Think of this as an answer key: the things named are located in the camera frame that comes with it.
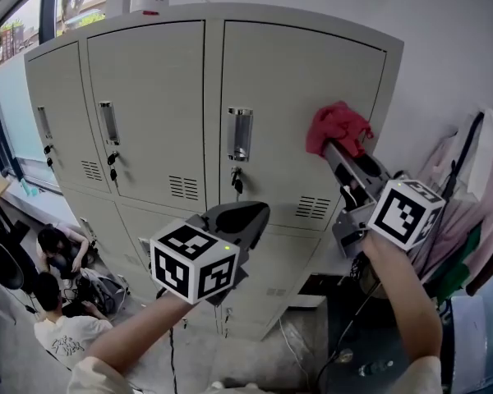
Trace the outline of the green hanging garment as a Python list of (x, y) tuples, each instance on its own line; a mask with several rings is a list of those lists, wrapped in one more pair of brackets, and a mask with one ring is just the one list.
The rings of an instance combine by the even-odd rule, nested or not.
[(469, 277), (470, 272), (464, 261), (480, 244), (481, 225), (482, 222), (479, 222), (468, 232), (465, 241), (446, 257), (426, 283), (426, 292), (437, 306), (460, 289)]

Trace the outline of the person's cream shirt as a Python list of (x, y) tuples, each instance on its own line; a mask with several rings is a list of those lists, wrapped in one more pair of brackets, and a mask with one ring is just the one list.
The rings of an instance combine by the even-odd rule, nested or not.
[[(441, 364), (435, 356), (411, 363), (385, 394), (442, 394)], [(135, 394), (127, 380), (95, 357), (79, 362), (71, 372), (67, 394)], [(209, 388), (201, 394), (274, 394), (254, 387)]]

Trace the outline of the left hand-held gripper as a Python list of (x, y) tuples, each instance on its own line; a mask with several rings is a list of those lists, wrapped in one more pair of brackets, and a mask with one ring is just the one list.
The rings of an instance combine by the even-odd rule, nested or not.
[(192, 305), (218, 306), (248, 277), (245, 264), (269, 219), (269, 205), (259, 201), (220, 204), (188, 219), (157, 214), (150, 225), (151, 277)]

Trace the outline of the set of black locker keys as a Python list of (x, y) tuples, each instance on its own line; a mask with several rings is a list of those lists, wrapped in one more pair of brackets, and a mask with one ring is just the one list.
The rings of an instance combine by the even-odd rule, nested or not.
[[(52, 144), (47, 144), (46, 146), (44, 146), (44, 154), (47, 155), (46, 163), (47, 163), (48, 167), (50, 167), (50, 168), (53, 167), (53, 160), (49, 157), (49, 154), (52, 151), (52, 149), (53, 149)], [(113, 160), (117, 156), (118, 156), (118, 152), (114, 152), (113, 155), (110, 155), (108, 157), (108, 163), (110, 165), (112, 165)], [(232, 169), (231, 186), (239, 195), (241, 195), (242, 191), (243, 191), (243, 183), (242, 183), (242, 179), (241, 179), (241, 174), (242, 174), (242, 169), (240, 167), (234, 167)]]

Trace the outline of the person's left forearm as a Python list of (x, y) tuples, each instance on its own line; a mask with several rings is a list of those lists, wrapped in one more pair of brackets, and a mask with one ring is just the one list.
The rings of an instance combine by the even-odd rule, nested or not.
[(120, 374), (129, 371), (155, 342), (195, 306), (172, 293), (102, 334), (87, 351)]

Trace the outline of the black olive backpack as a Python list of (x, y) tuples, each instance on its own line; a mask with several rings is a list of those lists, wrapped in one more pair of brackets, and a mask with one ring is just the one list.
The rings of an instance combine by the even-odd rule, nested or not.
[(385, 289), (377, 277), (371, 261), (360, 252), (352, 262), (350, 277), (359, 285), (362, 292), (373, 298), (387, 300)]

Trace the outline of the white and black appliance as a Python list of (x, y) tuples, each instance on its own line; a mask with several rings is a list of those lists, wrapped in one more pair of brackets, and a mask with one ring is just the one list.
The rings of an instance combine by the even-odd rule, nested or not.
[(75, 283), (75, 299), (90, 302), (107, 316), (118, 314), (130, 294), (126, 286), (90, 268), (82, 268)]

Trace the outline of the dark box with white front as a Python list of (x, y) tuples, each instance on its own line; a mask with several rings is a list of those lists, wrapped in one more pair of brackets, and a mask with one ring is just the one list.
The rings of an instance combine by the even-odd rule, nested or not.
[(329, 291), (330, 276), (311, 274), (296, 294), (291, 306), (299, 309), (315, 309), (326, 298)]

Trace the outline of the clear plastic bottle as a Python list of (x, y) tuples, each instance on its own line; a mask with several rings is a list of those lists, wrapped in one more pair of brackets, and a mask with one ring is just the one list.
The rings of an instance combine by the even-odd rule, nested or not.
[(358, 369), (358, 375), (360, 377), (370, 377), (373, 375), (377, 375), (379, 373), (383, 373), (384, 371), (388, 370), (393, 366), (394, 366), (394, 362), (392, 360), (377, 360), (362, 365)]

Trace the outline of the grey metal locker door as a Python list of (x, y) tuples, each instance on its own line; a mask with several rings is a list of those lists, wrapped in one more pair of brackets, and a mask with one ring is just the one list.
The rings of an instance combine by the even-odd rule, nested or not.
[(225, 26), (222, 107), (252, 112), (245, 162), (221, 157), (220, 199), (233, 201), (232, 170), (242, 198), (270, 206), (274, 226), (322, 231), (339, 198), (328, 163), (306, 151), (316, 112), (338, 101), (372, 114), (385, 54), (351, 40), (281, 25)]

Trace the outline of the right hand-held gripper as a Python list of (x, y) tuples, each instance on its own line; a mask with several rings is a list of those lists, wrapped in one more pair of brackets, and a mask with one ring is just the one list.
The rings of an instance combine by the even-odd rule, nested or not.
[(394, 179), (369, 154), (363, 156), (361, 168), (331, 140), (323, 155), (345, 201), (332, 231), (346, 257), (362, 251), (361, 240), (369, 230), (404, 251), (424, 242), (445, 206), (442, 197), (420, 181)]

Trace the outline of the dark framed glass window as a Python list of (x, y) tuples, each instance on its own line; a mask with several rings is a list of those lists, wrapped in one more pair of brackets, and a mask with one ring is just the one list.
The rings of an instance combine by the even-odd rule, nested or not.
[(107, 0), (20, 0), (0, 23), (0, 164), (22, 184), (57, 192), (32, 112), (25, 54), (51, 38), (106, 16)]

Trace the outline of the person's right forearm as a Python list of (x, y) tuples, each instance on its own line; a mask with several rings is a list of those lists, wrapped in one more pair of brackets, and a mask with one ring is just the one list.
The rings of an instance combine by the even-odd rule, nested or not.
[(440, 316), (407, 255), (375, 231), (366, 234), (362, 250), (384, 287), (408, 358), (414, 362), (438, 357), (443, 340)]

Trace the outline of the red wiping cloth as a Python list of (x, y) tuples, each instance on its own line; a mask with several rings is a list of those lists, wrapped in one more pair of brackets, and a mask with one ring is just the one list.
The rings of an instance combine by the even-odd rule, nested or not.
[(366, 153), (360, 141), (362, 135), (374, 138), (369, 121), (338, 101), (315, 114), (306, 135), (306, 151), (323, 157), (326, 144), (333, 140), (352, 158), (360, 158)]

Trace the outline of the clear plastic sheet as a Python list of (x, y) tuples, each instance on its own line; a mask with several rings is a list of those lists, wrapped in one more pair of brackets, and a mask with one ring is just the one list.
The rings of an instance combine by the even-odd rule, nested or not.
[(277, 340), (274, 383), (282, 389), (309, 392), (326, 360), (327, 315), (324, 310), (290, 310), (274, 325)]

